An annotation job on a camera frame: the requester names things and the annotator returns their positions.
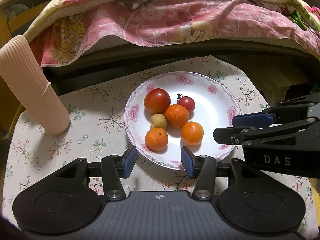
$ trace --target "blue gripper pad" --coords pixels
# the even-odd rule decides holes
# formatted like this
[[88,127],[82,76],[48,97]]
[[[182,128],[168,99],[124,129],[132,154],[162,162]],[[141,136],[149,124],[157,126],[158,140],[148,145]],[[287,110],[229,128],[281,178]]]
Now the blue gripper pad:
[[188,155],[184,148],[181,148],[181,163],[190,178],[193,178],[194,170],[192,166],[192,158]]
[[254,126],[256,128],[265,128],[273,124],[275,119],[266,113],[253,113],[253,114],[242,114],[236,115],[232,119],[233,127],[238,126]]
[[136,164],[137,158],[138,158],[138,152],[136,147],[129,147],[126,152],[128,153],[128,156],[124,159],[124,169],[123,174],[125,178],[130,177],[131,171]]

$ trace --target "tomato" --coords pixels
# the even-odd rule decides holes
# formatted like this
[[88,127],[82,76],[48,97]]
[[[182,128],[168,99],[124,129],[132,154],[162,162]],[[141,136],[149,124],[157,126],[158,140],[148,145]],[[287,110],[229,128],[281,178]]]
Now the tomato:
[[184,143],[195,146],[199,145],[203,138],[203,127],[197,122],[187,122],[181,130],[181,139]]
[[184,97],[180,94],[178,94],[177,104],[185,107],[189,113],[192,112],[196,107],[196,103],[193,101],[191,97]]
[[144,98],[144,107],[152,114],[163,114],[170,104],[168,92],[161,88],[151,90]]

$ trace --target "plate rim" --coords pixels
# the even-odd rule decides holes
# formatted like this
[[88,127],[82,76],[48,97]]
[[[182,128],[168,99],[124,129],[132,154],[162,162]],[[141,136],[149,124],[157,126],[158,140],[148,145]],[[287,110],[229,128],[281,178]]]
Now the plate rim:
[[[131,139],[130,139],[130,137],[129,137],[129,135],[128,135],[128,130],[127,130],[127,127],[126,127],[126,121],[127,121],[126,119],[127,119],[127,117],[126,117],[126,114],[125,114],[127,108],[129,107],[129,100],[130,100],[130,98],[131,98],[134,94],[136,94],[135,91],[136,91],[139,87],[142,87],[146,82],[148,82],[149,80],[152,80],[152,79],[156,79],[158,76],[166,75],[166,74],[168,74],[168,73],[171,73],[171,74],[178,74],[178,73],[195,74],[195,75],[204,77],[204,78],[207,79],[208,81],[213,81],[214,83],[219,84],[220,86],[223,87],[224,90],[226,90],[226,92],[228,92],[228,93],[230,94],[231,98],[234,99],[234,100],[233,100],[233,103],[236,104],[236,106],[237,106],[238,109],[240,110],[240,113],[242,113],[241,108],[240,108],[238,102],[236,101],[236,98],[233,96],[233,94],[232,94],[224,85],[222,85],[220,82],[214,80],[214,79],[211,78],[211,77],[208,77],[208,76],[206,76],[206,75],[203,75],[203,74],[200,74],[200,73],[196,73],[196,72],[190,72],[190,71],[169,71],[169,72],[165,72],[165,73],[162,73],[162,74],[158,74],[158,75],[156,75],[156,76],[154,76],[154,77],[152,77],[152,78],[149,78],[149,79],[145,80],[143,83],[139,84],[139,85],[132,91],[132,93],[130,94],[130,96],[129,96],[129,98],[128,98],[128,101],[127,101],[127,103],[126,103],[126,105],[125,105],[125,108],[124,108],[124,129],[125,129],[127,138],[128,138],[128,140],[130,141],[130,143],[131,143],[132,145],[134,145],[134,143],[132,143],[132,141],[131,141]],[[137,148],[137,151],[138,151],[138,153],[139,153],[140,155],[142,155],[144,158],[148,159],[149,161],[151,161],[151,162],[159,165],[160,167],[164,167],[164,168],[167,168],[167,169],[169,169],[169,170],[174,170],[174,171],[184,171],[184,169],[180,169],[179,167],[174,167],[173,165],[170,165],[170,164],[167,164],[167,163],[164,163],[164,162],[160,162],[160,161],[157,160],[156,158],[154,158],[154,157],[152,157],[152,156],[150,156],[150,155],[148,155],[148,154],[145,154],[144,152],[141,153],[140,150],[139,150],[139,148],[138,148],[137,146],[136,146],[136,148]],[[231,149],[230,149],[228,152],[226,152],[225,154],[221,155],[221,156],[217,159],[217,162],[220,162],[220,161],[222,161],[224,158],[226,158],[226,157],[233,151],[234,148],[235,148],[235,145],[231,145]]]

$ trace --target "crosshair mark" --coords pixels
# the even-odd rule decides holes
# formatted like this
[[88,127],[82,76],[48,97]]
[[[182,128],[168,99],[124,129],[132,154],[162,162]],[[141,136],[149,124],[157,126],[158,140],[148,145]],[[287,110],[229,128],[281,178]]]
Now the crosshair mark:
[[155,196],[155,198],[157,198],[157,199],[163,199],[163,198],[164,198],[164,195],[158,194],[158,195]]

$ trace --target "white plate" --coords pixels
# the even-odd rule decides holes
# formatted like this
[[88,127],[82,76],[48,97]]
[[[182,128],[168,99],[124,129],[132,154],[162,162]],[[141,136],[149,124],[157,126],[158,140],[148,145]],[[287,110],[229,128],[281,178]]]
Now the white plate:
[[153,152],[145,145],[145,135],[150,129],[151,113],[144,109],[146,94],[154,89],[166,90],[171,104],[177,103],[177,94],[191,97],[196,108],[190,114],[190,121],[198,122],[204,129],[200,145],[189,147],[196,155],[208,155],[217,159],[225,158],[234,148],[232,145],[220,145],[213,139],[213,131],[218,127],[232,127],[233,116],[241,113],[236,99],[215,80],[191,72],[169,72],[155,76],[139,85],[131,94],[124,111],[124,124],[130,142],[148,160],[172,170],[183,171],[180,150],[185,146],[180,138],[181,129],[168,124],[166,129],[168,146],[159,152]]

